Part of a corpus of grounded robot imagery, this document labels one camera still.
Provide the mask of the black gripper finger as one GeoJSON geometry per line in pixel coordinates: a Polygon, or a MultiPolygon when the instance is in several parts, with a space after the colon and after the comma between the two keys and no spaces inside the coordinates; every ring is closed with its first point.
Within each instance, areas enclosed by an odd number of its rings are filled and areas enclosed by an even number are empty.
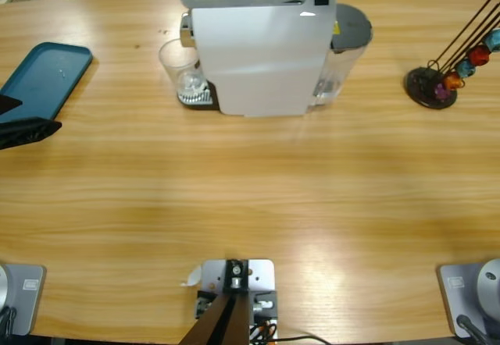
{"type": "Polygon", "coordinates": [[[14,148],[44,140],[62,127],[61,122],[30,117],[1,123],[1,149],[14,148]]]}
{"type": "Polygon", "coordinates": [[[22,101],[16,98],[11,98],[10,96],[1,94],[0,95],[0,106],[1,106],[1,122],[2,123],[10,123],[15,121],[16,118],[12,115],[9,115],[13,109],[22,105],[22,101]]]}

